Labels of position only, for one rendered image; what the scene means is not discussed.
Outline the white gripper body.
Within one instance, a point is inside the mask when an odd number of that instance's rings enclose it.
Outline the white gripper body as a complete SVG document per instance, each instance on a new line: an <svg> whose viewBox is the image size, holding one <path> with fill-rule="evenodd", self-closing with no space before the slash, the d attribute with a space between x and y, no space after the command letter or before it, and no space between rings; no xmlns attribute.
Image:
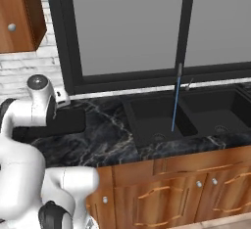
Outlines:
<svg viewBox="0 0 251 229"><path fill-rule="evenodd" d="M57 108L66 107L71 103L70 99L58 99L57 100Z"/></svg>

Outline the black tray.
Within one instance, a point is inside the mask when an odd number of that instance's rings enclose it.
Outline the black tray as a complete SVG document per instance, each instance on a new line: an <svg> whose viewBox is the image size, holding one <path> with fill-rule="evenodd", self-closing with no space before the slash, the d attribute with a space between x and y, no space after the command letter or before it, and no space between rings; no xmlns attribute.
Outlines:
<svg viewBox="0 0 251 229"><path fill-rule="evenodd" d="M46 127L17 127L13 134L15 136L47 137L82 132L85 127L85 110L83 108L62 109L57 111L56 117Z"/></svg>

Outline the black double sink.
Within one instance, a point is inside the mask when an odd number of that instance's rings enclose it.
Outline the black double sink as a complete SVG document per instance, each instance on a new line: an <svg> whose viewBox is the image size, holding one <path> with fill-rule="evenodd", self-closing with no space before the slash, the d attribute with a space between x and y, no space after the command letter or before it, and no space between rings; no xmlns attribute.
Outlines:
<svg viewBox="0 0 251 229"><path fill-rule="evenodd" d="M251 94L235 85L180 91L174 132L172 93L126 96L122 103L138 147L251 130Z"/></svg>

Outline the narrow wooden cupboard door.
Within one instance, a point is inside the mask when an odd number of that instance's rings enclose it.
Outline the narrow wooden cupboard door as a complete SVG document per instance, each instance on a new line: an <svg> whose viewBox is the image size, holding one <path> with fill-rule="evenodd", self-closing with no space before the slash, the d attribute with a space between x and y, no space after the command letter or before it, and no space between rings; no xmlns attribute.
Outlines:
<svg viewBox="0 0 251 229"><path fill-rule="evenodd" d="M97 221L100 229L116 229L113 171L111 166L98 167L100 181L98 189L86 199L90 215ZM103 197L108 198L104 204Z"/></svg>

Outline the short wooden drawer front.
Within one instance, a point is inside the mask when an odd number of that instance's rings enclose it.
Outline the short wooden drawer front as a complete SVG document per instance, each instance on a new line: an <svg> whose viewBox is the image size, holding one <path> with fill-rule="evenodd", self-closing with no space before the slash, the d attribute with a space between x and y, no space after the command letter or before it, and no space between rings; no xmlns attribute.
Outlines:
<svg viewBox="0 0 251 229"><path fill-rule="evenodd" d="M114 165L113 175L116 187L150 182L153 176L153 161L147 160Z"/></svg>

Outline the black framed window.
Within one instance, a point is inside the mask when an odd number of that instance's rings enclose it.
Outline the black framed window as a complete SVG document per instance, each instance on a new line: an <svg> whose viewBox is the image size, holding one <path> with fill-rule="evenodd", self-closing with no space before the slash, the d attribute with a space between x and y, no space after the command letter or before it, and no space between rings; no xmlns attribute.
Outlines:
<svg viewBox="0 0 251 229"><path fill-rule="evenodd" d="M71 95L251 80L251 0L48 0Z"/></svg>

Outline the wide wooden cupboard door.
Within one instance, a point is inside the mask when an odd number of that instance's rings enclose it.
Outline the wide wooden cupboard door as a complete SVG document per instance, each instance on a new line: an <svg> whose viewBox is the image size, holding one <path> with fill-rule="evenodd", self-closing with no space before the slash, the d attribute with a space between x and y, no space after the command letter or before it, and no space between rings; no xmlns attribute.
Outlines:
<svg viewBox="0 0 251 229"><path fill-rule="evenodd" d="M193 223L205 179L205 174L196 174L117 187L117 229L169 229Z"/></svg>
<svg viewBox="0 0 251 229"><path fill-rule="evenodd" d="M251 166L209 173L196 213L196 222L251 212Z"/></svg>

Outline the long wooden drawer front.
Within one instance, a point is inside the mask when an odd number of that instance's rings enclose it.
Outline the long wooden drawer front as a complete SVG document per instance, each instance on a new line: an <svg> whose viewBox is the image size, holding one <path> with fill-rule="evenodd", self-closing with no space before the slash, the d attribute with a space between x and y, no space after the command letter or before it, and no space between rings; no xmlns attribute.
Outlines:
<svg viewBox="0 0 251 229"><path fill-rule="evenodd" d="M154 160L153 174L209 171L251 162L251 145Z"/></svg>

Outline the wooden wall cupboard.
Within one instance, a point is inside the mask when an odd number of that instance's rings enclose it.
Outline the wooden wall cupboard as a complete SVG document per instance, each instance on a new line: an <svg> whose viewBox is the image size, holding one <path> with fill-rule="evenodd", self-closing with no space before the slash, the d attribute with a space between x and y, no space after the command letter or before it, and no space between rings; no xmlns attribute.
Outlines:
<svg viewBox="0 0 251 229"><path fill-rule="evenodd" d="M0 0L0 54L36 51L45 33L41 0Z"/></svg>

